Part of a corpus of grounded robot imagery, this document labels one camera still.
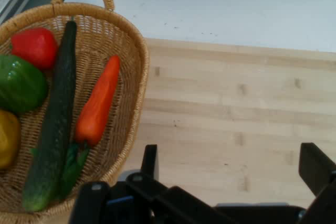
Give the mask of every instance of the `bolt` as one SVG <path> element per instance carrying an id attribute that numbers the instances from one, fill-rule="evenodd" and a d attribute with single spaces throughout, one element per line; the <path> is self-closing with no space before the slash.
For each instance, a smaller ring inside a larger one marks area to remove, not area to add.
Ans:
<path id="1" fill-rule="evenodd" d="M 301 210 L 298 214 L 299 219 L 302 219 L 302 217 L 306 214 L 305 210 Z"/>
<path id="2" fill-rule="evenodd" d="M 101 185 L 99 185 L 99 184 L 94 184 L 94 185 L 92 185 L 91 189 L 92 189 L 93 191 L 98 191 L 98 190 L 101 189 Z"/>

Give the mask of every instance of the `green bell pepper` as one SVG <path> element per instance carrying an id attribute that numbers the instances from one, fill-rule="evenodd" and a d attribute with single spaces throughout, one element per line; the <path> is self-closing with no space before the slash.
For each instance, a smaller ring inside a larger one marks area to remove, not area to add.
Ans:
<path id="1" fill-rule="evenodd" d="M 0 55 L 0 108 L 22 114 L 40 105 L 47 97 L 45 75 L 29 62 Z"/>

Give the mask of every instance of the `red bell pepper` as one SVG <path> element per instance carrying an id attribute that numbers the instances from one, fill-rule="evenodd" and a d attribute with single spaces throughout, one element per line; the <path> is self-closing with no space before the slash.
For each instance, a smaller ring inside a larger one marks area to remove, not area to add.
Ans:
<path id="1" fill-rule="evenodd" d="M 50 69 L 55 63 L 57 42 L 46 28 L 31 28 L 11 37 L 12 54 L 30 62 L 38 69 Z"/>

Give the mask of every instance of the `basket rim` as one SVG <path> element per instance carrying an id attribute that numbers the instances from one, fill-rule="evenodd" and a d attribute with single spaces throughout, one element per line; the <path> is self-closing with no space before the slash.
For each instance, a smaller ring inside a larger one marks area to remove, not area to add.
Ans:
<path id="1" fill-rule="evenodd" d="M 100 178 L 101 181 L 105 181 L 110 185 L 115 180 L 115 175 L 121 172 L 122 166 L 129 156 L 131 148 L 134 144 L 136 134 L 139 127 L 140 114 L 142 109 L 142 104 L 144 100 L 148 72 L 149 72 L 149 51 L 145 39 L 139 32 L 139 30 L 126 18 L 120 14 L 105 9 L 100 6 L 85 4 L 85 3 L 57 3 L 57 4 L 47 4 L 32 9 L 26 10 L 0 25 L 0 45 L 8 40 L 14 33 L 18 30 L 25 28 L 26 26 L 40 22 L 45 19 L 55 18 L 57 16 L 90 16 L 96 19 L 105 20 L 109 23 L 114 24 L 125 33 L 127 33 L 134 41 L 135 46 L 139 50 L 139 55 L 143 58 L 143 66 L 141 79 L 139 82 L 139 91 L 137 93 L 136 102 L 133 108 L 133 115 L 131 118 L 131 126 L 127 133 L 126 142 L 118 155 L 115 163 L 109 168 L 109 170 Z M 0 220 L 10 223 L 11 220 L 14 221 L 33 221 L 36 223 L 45 221 L 53 215 L 59 215 L 61 213 L 68 212 L 75 202 L 75 197 L 67 198 L 62 203 L 55 206 L 51 206 L 40 212 L 35 213 L 13 213 L 13 212 L 2 212 L 0 211 Z"/>

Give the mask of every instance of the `wooden countertop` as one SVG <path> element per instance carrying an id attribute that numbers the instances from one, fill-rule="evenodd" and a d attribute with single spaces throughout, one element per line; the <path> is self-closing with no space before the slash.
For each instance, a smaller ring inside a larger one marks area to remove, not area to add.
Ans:
<path id="1" fill-rule="evenodd" d="M 313 194 L 298 174 L 301 142 L 336 160 L 336 54 L 148 40 L 151 69 L 138 139 L 159 145 L 160 181 L 210 205 Z M 48 223 L 66 223 L 67 216 Z"/>

